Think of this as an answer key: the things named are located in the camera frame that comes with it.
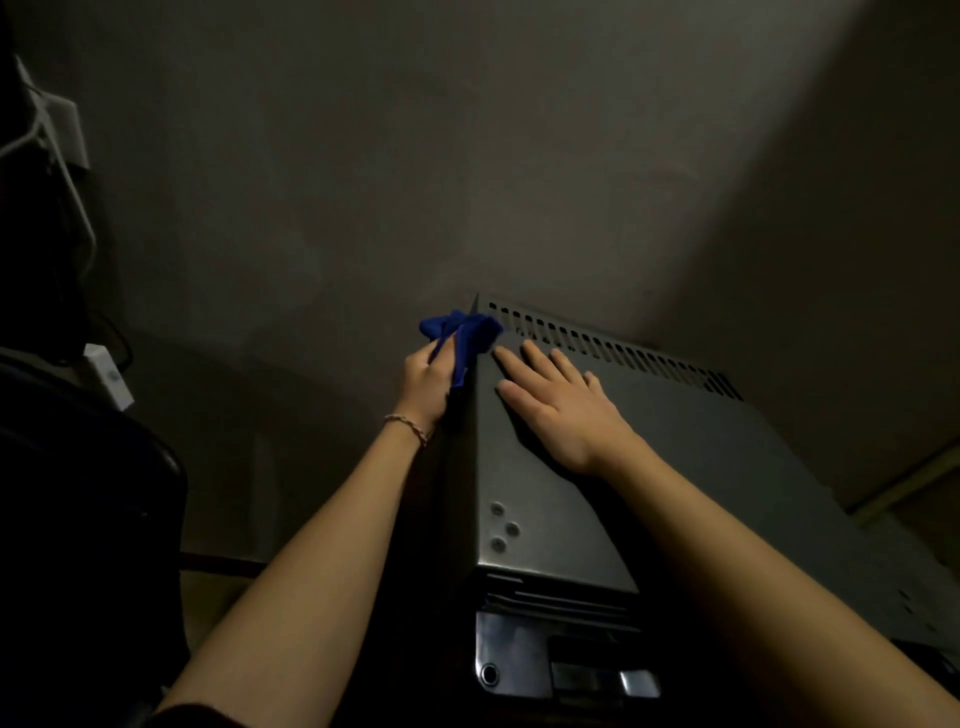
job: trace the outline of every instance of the ventilation slot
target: ventilation slot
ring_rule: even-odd
[[[614,339],[601,338],[592,333],[567,328],[553,321],[535,318],[533,314],[521,313],[516,308],[500,303],[491,301],[488,306],[490,315],[497,319],[504,329],[511,330],[524,338],[540,341],[550,347],[592,356],[594,359],[603,359],[648,376],[670,379],[718,397],[743,401],[730,384],[730,380],[719,372],[695,367],[679,359],[646,351]]]

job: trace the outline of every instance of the beaded bracelet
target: beaded bracelet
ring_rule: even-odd
[[[417,423],[415,423],[413,420],[407,417],[404,417],[403,415],[397,415],[397,414],[387,415],[385,418],[383,418],[383,421],[385,423],[390,423],[390,422],[404,423],[405,425],[410,427],[410,429],[414,431],[414,434],[416,434],[417,437],[420,438],[420,446],[422,448],[426,447],[426,441],[430,439],[429,437],[427,437],[426,432],[420,429]]]

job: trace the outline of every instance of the cleaning cloth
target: cleaning cloth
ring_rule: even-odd
[[[440,352],[440,347],[453,334],[457,334],[454,347],[457,352],[456,364],[453,367],[453,381],[451,387],[462,387],[467,366],[478,353],[490,349],[496,337],[503,331],[503,327],[496,319],[482,313],[466,314],[454,308],[449,316],[434,316],[420,322],[420,333],[430,339],[437,340],[437,346],[430,354],[430,361]]]

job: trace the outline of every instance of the wall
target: wall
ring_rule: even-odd
[[[844,502],[956,435],[951,3],[8,5],[189,549],[275,551],[477,289],[726,369]]]

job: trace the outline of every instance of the electrical outlet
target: electrical outlet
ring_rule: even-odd
[[[84,130],[80,126],[80,111],[77,105],[70,99],[53,93],[44,93],[43,103],[54,124],[54,133],[57,135],[63,160],[68,164],[89,169],[90,159],[86,155]]]

